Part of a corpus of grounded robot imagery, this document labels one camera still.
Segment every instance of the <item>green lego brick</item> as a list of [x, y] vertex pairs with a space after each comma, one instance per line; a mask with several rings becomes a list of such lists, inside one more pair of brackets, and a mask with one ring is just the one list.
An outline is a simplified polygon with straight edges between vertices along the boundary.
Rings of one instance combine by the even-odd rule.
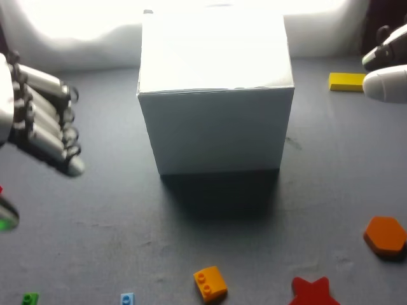
[[21, 305], [37, 305], [39, 294], [24, 294]]

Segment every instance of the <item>gray cloth surface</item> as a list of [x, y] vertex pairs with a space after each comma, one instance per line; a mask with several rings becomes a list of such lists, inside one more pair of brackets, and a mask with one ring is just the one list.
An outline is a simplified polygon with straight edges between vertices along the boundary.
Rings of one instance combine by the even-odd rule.
[[20, 210], [0, 234], [0, 304], [201, 304], [192, 274], [217, 265], [223, 304], [289, 304], [291, 280], [330, 279], [342, 305], [405, 305], [406, 263], [362, 233], [374, 215], [407, 228], [407, 105], [331, 92], [360, 59], [293, 60], [296, 83], [278, 176], [161, 179], [136, 99], [136, 70], [62, 75], [86, 173], [67, 179], [12, 146], [0, 184]]

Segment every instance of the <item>box top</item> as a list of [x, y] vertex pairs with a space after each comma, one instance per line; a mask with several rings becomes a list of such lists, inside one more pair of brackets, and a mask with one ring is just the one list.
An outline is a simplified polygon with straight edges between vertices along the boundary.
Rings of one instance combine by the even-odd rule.
[[282, 15], [227, 7], [144, 17], [141, 94], [294, 86]]

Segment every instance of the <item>white curtain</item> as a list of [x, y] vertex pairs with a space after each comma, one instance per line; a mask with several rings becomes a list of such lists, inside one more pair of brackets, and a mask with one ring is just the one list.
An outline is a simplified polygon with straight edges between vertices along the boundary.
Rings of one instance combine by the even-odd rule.
[[8, 46], [20, 52], [23, 63], [56, 72], [137, 67], [145, 9], [171, 13], [247, 5], [261, 10], [266, 6], [284, 15], [292, 57], [356, 54], [369, 0], [0, 0], [0, 3]]

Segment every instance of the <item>robotic hand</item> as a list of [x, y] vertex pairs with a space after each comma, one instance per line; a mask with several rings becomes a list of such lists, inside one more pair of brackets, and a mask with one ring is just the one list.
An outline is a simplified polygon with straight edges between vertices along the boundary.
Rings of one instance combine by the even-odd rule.
[[363, 91], [375, 100], [407, 103], [407, 24], [394, 32], [381, 27], [376, 38], [379, 46], [362, 59], [364, 68], [372, 71], [364, 78]]
[[[0, 148], [9, 142], [64, 175], [81, 175], [85, 166], [71, 108], [71, 93], [77, 101], [78, 91], [18, 61], [17, 53], [0, 54]], [[0, 231], [18, 220], [17, 210], [0, 196]]]

